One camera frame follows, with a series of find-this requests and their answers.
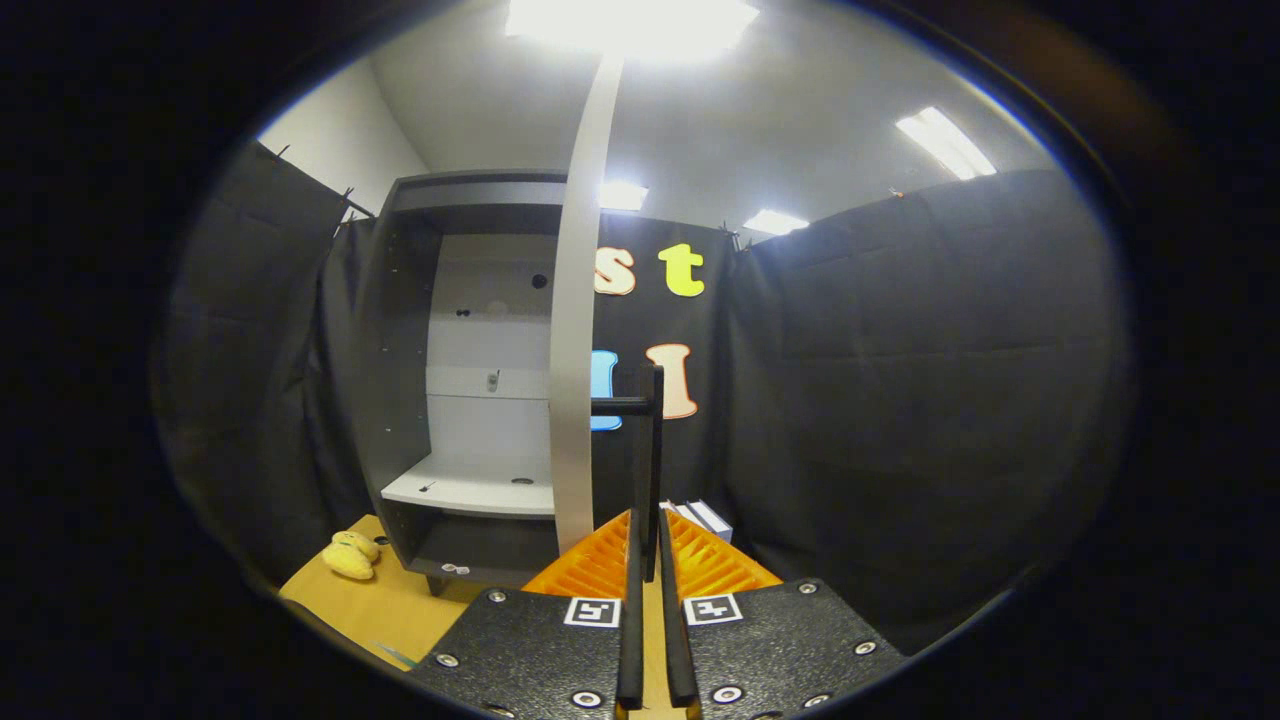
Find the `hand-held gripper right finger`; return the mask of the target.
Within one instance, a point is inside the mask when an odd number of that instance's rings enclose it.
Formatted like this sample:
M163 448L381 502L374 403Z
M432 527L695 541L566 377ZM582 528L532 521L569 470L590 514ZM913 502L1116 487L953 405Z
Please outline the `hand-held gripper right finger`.
M669 697L690 719L819 719L906 665L828 583L782 582L678 512L659 550Z

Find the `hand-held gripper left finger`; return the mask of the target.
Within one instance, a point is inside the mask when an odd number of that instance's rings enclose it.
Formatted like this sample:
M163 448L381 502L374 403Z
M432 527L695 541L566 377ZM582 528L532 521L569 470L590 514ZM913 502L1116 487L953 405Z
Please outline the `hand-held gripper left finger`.
M643 539L622 512L522 589L483 591L408 679L472 717L627 717L643 703Z

